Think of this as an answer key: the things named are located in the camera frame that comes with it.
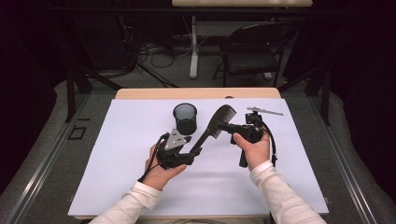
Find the black comb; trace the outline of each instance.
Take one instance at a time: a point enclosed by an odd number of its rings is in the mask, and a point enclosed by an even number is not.
[[[201,146],[206,140],[208,136],[213,136],[214,138],[218,138],[221,133],[221,129],[218,129],[218,121],[230,122],[230,120],[235,116],[236,111],[230,105],[222,105],[213,115],[212,119],[210,119],[209,124],[207,124],[207,128],[195,145],[190,150],[190,153],[198,156],[201,153]]]

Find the black mesh cup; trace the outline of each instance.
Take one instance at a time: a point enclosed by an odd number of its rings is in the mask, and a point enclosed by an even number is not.
[[[173,111],[176,128],[183,135],[191,135],[197,130],[197,108],[192,104],[177,105]]]

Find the hand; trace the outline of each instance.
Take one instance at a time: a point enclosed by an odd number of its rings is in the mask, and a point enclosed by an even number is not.
[[[233,134],[235,143],[245,151],[249,171],[270,159],[270,137],[264,132],[262,139],[257,143],[249,143],[239,133]]]
[[[149,152],[149,158],[146,160],[146,169],[149,166],[149,162],[151,160],[152,152],[155,149],[155,145],[151,147]],[[154,167],[158,164],[157,158],[154,158],[154,161],[151,164],[151,167]],[[163,187],[168,183],[170,179],[180,174],[186,169],[187,165],[179,165],[171,170],[164,170],[160,165],[154,167],[151,171],[148,172],[145,179],[143,180],[143,184],[148,185],[157,190],[163,190]]]

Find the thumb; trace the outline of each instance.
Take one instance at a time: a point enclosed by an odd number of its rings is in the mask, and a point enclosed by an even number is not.
[[[183,172],[186,168],[187,168],[186,164],[181,164],[178,167],[175,167],[172,170],[168,170],[166,172],[168,172],[170,178],[173,178],[173,177],[179,175],[181,172]]]
[[[250,145],[250,143],[244,138],[242,137],[241,134],[239,133],[234,133],[233,134],[233,140],[235,141],[235,143],[241,147],[243,150],[245,150],[245,148]]]

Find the person's left hand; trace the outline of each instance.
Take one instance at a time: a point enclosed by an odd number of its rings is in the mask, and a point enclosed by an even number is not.
[[[149,158],[146,160],[146,169],[149,166],[149,162],[151,160],[152,152],[155,149],[155,145],[151,147],[149,152]],[[157,158],[154,158],[154,161],[151,164],[151,167],[154,167],[158,164]],[[154,167],[151,171],[148,172],[145,179],[143,180],[143,184],[148,185],[157,190],[163,190],[163,187],[168,183],[170,179],[180,174],[186,169],[187,165],[179,165],[171,170],[164,170],[160,165]]]

